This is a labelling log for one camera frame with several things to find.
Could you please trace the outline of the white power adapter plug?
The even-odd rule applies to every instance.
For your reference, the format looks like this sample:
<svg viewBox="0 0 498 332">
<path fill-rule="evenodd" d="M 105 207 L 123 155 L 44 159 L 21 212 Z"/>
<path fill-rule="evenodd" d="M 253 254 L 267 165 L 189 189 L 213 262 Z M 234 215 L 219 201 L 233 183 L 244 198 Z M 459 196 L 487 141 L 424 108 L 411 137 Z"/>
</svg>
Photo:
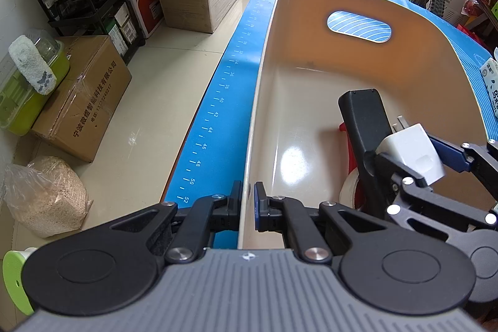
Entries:
<svg viewBox="0 0 498 332">
<path fill-rule="evenodd" d="M 385 137 L 376 150 L 377 154 L 382 152 L 422 175 L 428 185 L 445 176 L 441 159 L 421 123 Z"/>
</svg>

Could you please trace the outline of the white tape roll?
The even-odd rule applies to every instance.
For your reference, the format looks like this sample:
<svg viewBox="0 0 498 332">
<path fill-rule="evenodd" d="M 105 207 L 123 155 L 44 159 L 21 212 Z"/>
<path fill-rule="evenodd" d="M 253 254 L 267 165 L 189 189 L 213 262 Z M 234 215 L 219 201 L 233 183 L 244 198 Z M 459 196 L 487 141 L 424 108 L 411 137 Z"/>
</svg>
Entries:
<svg viewBox="0 0 498 332">
<path fill-rule="evenodd" d="M 344 180 L 341 191 L 339 192 L 338 202 L 343 206 L 356 209 L 356 190 L 359 184 L 358 169 L 354 169 Z"/>
</svg>

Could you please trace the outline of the black remote control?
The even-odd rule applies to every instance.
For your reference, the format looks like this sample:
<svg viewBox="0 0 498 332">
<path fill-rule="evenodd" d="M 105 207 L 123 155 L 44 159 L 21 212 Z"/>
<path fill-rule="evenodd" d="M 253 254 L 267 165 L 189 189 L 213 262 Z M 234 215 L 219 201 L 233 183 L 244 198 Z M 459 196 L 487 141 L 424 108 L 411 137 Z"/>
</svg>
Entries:
<svg viewBox="0 0 498 332">
<path fill-rule="evenodd" d="M 362 211 L 383 219 L 388 198 L 376 178 L 375 157 L 381 141 L 391 135 L 392 130 L 382 98 L 375 88 L 347 91 L 339 97 L 338 107 L 365 193 Z"/>
</svg>

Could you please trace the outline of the beige plastic storage bin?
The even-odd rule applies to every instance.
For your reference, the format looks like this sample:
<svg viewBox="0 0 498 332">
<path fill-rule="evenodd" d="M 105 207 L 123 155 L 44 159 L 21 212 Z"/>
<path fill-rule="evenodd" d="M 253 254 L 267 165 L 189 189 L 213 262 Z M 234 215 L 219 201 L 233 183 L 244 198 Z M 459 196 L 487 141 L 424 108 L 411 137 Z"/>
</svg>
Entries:
<svg viewBox="0 0 498 332">
<path fill-rule="evenodd" d="M 484 144 L 497 119 L 479 68 L 489 53 L 403 0 L 276 0 L 251 112 L 238 247 L 282 246 L 256 231 L 252 186 L 306 206 L 338 200 L 348 175 L 339 97 L 375 88 L 402 116 L 451 143 Z"/>
</svg>

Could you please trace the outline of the white tissue pack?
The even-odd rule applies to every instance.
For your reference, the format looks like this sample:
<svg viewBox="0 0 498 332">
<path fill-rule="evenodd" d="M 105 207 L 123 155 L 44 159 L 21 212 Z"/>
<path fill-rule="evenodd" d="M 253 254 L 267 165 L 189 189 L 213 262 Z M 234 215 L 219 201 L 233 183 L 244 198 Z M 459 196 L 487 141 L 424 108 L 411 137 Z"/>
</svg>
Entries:
<svg viewBox="0 0 498 332">
<path fill-rule="evenodd" d="M 480 68 L 495 117 L 498 117 L 498 64 L 490 57 Z"/>
</svg>

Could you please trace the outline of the clear bag of grain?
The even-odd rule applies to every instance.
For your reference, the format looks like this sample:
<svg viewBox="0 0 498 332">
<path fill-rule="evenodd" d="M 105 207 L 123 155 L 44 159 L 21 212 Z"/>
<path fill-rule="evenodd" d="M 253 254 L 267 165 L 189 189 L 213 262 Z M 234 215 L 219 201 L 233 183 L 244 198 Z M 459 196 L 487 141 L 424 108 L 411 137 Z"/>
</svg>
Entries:
<svg viewBox="0 0 498 332">
<path fill-rule="evenodd" d="M 12 217 L 40 238 L 80 229 L 93 203 L 80 177 L 55 156 L 8 165 L 3 200 Z"/>
</svg>

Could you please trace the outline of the green round lid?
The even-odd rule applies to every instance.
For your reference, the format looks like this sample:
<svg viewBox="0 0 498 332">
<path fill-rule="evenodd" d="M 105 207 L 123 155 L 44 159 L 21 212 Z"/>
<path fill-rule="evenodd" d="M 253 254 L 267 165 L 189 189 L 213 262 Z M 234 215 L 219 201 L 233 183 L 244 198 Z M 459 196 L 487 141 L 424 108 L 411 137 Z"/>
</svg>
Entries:
<svg viewBox="0 0 498 332">
<path fill-rule="evenodd" d="M 23 287 L 22 270 L 27 259 L 35 251 L 34 247 L 25 250 L 9 250 L 2 259 L 2 276 L 7 293 L 15 307 L 27 316 L 34 311 Z"/>
</svg>

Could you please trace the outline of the blue silicone measuring mat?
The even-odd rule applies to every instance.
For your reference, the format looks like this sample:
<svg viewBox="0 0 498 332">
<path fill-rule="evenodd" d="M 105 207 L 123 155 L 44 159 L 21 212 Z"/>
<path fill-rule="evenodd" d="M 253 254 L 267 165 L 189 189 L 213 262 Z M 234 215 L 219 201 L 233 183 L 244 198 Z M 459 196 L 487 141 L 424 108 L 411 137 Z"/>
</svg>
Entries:
<svg viewBox="0 0 498 332">
<path fill-rule="evenodd" d="M 198 113 L 168 181 L 165 198 L 180 207 L 205 195 L 230 192 L 243 184 L 251 112 L 258 69 L 276 0 L 250 0 L 204 94 Z M 348 175 L 355 167 L 342 117 L 339 127 L 347 138 Z M 238 247 L 236 231 L 215 237 L 218 249 Z"/>
</svg>

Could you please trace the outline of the brown cardboard box on floor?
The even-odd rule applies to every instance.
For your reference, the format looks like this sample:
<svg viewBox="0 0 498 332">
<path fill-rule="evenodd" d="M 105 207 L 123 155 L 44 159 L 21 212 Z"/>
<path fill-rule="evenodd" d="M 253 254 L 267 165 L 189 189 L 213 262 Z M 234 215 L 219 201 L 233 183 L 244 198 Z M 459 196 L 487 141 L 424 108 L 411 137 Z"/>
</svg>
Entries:
<svg viewBox="0 0 498 332">
<path fill-rule="evenodd" d="M 31 132 L 86 162 L 94 161 L 132 75 L 110 37 L 62 37 L 69 71 Z"/>
</svg>

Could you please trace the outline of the green plastic container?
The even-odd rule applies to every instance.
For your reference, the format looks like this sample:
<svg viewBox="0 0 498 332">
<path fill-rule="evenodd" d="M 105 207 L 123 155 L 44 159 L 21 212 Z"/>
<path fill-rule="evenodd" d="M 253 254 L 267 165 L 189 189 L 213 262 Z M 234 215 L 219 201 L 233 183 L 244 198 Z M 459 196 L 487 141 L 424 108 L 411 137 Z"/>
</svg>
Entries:
<svg viewBox="0 0 498 332">
<path fill-rule="evenodd" d="M 30 29 L 24 35 L 35 44 L 55 74 L 57 89 L 69 71 L 69 60 L 63 42 L 45 30 Z M 1 59 L 1 128 L 17 136 L 25 135 L 55 89 L 48 95 L 34 91 L 7 51 Z"/>
</svg>

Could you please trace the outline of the white rolled towel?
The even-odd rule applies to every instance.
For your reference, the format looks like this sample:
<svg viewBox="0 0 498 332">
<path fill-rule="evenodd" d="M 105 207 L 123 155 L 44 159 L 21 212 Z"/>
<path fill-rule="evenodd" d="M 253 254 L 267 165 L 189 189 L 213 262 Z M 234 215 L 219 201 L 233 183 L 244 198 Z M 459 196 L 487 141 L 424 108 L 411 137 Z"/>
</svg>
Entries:
<svg viewBox="0 0 498 332">
<path fill-rule="evenodd" d="M 8 53 L 18 70 L 38 94 L 48 95 L 56 88 L 55 74 L 28 37 L 20 35 L 8 47 Z"/>
</svg>

